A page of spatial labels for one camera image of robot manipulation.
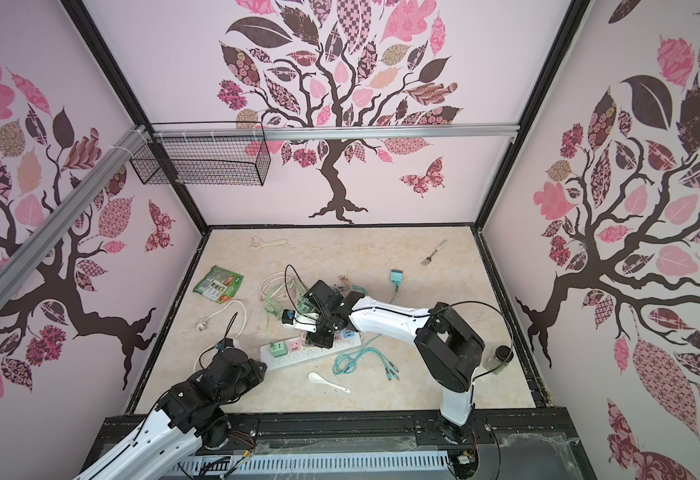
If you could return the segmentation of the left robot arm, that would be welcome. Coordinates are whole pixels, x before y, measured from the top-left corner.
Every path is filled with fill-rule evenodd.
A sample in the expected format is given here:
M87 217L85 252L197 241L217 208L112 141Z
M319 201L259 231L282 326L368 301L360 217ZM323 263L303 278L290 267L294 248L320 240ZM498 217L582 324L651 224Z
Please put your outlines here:
M80 479L159 479L201 448L219 449L232 425L222 410L265 379L267 365L231 345L169 388L142 422L82 471Z

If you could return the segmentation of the light green charger plug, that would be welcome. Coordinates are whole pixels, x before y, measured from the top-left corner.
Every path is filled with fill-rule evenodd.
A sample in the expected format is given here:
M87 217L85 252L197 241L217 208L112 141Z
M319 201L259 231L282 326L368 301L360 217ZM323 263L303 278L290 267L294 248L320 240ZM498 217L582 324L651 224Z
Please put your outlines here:
M284 341L274 342L269 345L269 351L273 358L280 358L288 354L288 347Z

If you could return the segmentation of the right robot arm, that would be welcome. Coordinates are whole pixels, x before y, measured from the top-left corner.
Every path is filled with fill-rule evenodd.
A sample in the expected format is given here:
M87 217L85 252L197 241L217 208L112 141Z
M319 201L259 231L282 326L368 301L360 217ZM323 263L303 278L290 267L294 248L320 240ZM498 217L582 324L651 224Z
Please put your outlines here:
M417 348L442 388L441 416L464 426L473 410L473 375L485 341L453 306L439 302L415 309L378 301L362 292L343 293L318 281L305 294L307 311L282 315L282 323L307 333L310 344L328 349L334 334L351 330L387 336Z

